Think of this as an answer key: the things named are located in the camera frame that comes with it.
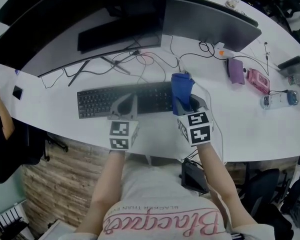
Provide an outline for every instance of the purple pouch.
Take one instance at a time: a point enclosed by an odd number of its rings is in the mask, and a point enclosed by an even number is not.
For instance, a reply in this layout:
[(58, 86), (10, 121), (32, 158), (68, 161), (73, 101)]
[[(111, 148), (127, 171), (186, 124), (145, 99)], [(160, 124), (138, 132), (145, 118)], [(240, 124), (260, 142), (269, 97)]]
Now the purple pouch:
[(226, 72), (233, 84), (245, 84), (244, 63), (241, 60), (228, 58), (226, 60)]

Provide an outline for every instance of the white t-shirt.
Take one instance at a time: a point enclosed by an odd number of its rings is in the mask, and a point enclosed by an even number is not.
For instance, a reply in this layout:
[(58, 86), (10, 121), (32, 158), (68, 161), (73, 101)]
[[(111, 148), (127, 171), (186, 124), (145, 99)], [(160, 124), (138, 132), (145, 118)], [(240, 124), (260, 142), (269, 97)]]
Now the white t-shirt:
[(129, 161), (121, 201), (105, 215), (100, 236), (73, 233), (59, 240), (231, 240), (234, 233), (246, 240), (275, 239), (274, 228), (265, 224), (232, 229), (222, 200), (225, 220), (213, 202), (181, 186), (180, 173), (179, 164), (149, 167)]

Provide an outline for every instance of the pink case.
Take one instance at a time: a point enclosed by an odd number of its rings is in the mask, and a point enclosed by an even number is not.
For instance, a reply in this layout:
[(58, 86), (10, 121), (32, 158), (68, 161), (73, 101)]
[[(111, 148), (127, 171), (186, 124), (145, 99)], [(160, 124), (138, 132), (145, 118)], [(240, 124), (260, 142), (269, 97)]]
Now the pink case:
[(248, 82), (264, 94), (270, 91), (270, 80), (261, 74), (258, 70), (250, 68)]

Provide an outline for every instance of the text print on shirt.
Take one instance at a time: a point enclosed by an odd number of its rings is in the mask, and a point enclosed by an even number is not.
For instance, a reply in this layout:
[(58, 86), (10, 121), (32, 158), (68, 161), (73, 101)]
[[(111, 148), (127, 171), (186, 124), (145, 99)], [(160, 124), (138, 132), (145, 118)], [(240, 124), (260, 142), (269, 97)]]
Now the text print on shirt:
[(123, 230), (183, 229), (181, 232), (184, 237), (191, 237), (195, 231), (199, 231), (202, 236), (226, 233), (222, 215), (216, 208), (170, 213), (151, 213), (152, 210), (148, 209), (146, 213), (119, 213), (108, 216), (103, 221), (103, 232), (111, 235)]

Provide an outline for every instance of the black keyboard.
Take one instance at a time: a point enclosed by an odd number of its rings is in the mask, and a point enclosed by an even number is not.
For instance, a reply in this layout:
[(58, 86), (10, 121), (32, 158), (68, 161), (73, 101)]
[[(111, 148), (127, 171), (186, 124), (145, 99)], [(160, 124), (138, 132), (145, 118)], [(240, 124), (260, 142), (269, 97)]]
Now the black keyboard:
[(137, 95), (138, 114), (172, 111), (171, 82), (155, 82), (79, 91), (79, 118), (106, 117), (112, 103), (130, 93)]

